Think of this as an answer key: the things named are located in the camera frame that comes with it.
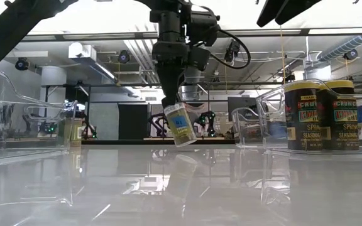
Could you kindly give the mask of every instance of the black cable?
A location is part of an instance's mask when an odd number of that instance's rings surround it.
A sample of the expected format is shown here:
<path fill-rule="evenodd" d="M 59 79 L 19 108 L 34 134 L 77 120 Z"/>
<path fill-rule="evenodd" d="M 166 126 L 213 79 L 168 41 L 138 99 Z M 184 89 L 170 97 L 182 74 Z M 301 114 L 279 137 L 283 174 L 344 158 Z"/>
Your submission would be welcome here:
<path fill-rule="evenodd" d="M 235 67 L 235 66 L 231 66 L 229 65 L 228 63 L 222 61 L 219 57 L 215 56 L 215 54 L 211 53 L 211 56 L 217 60 L 219 63 L 223 64 L 224 66 L 226 67 L 229 67 L 229 68 L 232 68 L 232 69 L 243 69 L 243 68 L 246 68 L 250 63 L 251 63 L 251 54 L 250 54 L 250 51 L 248 50 L 248 47 L 239 39 L 237 38 L 237 36 L 227 32 L 227 31 L 224 31 L 222 29 L 219 30 L 219 32 L 229 36 L 230 38 L 234 38 L 234 40 L 236 40 L 242 47 L 243 49 L 245 50 L 246 54 L 247 54 L 247 57 L 248 57 L 248 60 L 246 61 L 245 65 L 243 66 L 238 66 L 238 67 Z"/>

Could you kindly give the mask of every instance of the ceiling light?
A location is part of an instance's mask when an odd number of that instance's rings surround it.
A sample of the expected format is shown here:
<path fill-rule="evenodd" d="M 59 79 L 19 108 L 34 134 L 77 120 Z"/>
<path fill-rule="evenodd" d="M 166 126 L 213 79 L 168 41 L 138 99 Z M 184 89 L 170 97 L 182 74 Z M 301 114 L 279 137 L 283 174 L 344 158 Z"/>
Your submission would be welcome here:
<path fill-rule="evenodd" d="M 99 63 L 96 63 L 97 66 L 99 66 L 99 68 L 101 68 L 101 70 L 103 70 L 107 75 L 109 75 L 111 78 L 114 78 L 114 75 L 107 70 L 105 67 L 103 67 L 102 65 L 100 65 Z"/>
<path fill-rule="evenodd" d="M 63 31 L 30 31 L 28 35 L 62 35 Z"/>
<path fill-rule="evenodd" d="M 362 34 L 362 28 L 312 28 L 309 31 L 310 35 L 327 35 L 327 34 Z"/>
<path fill-rule="evenodd" d="M 297 35 L 301 32 L 301 30 L 293 30 L 293 29 L 283 29 L 283 35 Z M 233 35 L 280 35 L 280 30 L 241 30 L 241 31 L 231 31 Z"/>

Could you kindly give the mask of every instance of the yellow jar lid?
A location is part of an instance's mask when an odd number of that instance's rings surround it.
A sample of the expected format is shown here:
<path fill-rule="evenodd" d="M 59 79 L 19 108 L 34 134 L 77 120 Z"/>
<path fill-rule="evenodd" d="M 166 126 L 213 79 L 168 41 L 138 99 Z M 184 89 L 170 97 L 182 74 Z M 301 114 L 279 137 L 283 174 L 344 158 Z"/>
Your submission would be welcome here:
<path fill-rule="evenodd" d="M 284 88 L 284 92 L 289 92 L 299 89 L 319 89 L 319 84 L 316 82 L 294 82 Z"/>
<path fill-rule="evenodd" d="M 333 88 L 354 88 L 354 83 L 349 80 L 333 80 L 325 82 L 325 84 L 333 89 Z"/>
<path fill-rule="evenodd" d="M 319 89 L 320 90 L 325 90 L 325 89 L 329 89 L 329 87 L 327 85 L 325 85 L 325 84 L 321 84 L 321 85 L 319 85 Z"/>

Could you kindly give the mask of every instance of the wall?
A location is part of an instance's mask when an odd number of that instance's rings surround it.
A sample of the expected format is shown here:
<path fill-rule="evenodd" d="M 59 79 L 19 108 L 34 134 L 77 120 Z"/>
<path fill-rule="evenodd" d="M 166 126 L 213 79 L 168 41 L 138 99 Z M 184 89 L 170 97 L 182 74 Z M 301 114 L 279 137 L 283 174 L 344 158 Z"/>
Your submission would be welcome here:
<path fill-rule="evenodd" d="M 4 72 L 14 85 L 17 93 L 31 97 L 40 98 L 41 76 L 29 70 L 19 71 L 15 69 L 14 64 L 3 60 L 0 62 L 0 71 Z M 17 102 L 19 98 L 14 94 L 9 83 L 0 77 L 0 100 Z M 20 131 L 26 129 L 26 123 L 22 119 L 23 108 L 16 106 L 12 115 L 12 128 Z"/>
<path fill-rule="evenodd" d="M 100 93 L 95 92 L 96 88 L 92 88 L 90 101 L 143 101 L 138 97 L 128 97 L 126 93 Z"/>
<path fill-rule="evenodd" d="M 118 140 L 119 110 L 115 103 L 91 103 L 89 122 L 100 140 Z"/>

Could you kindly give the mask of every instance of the black door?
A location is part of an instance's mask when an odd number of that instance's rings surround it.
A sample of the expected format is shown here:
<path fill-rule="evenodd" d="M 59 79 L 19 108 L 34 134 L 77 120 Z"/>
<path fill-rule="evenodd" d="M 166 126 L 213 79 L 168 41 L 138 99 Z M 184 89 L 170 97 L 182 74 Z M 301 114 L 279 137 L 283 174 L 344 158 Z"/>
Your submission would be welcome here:
<path fill-rule="evenodd" d="M 119 139 L 143 140 L 148 136 L 148 106 L 119 104 Z"/>

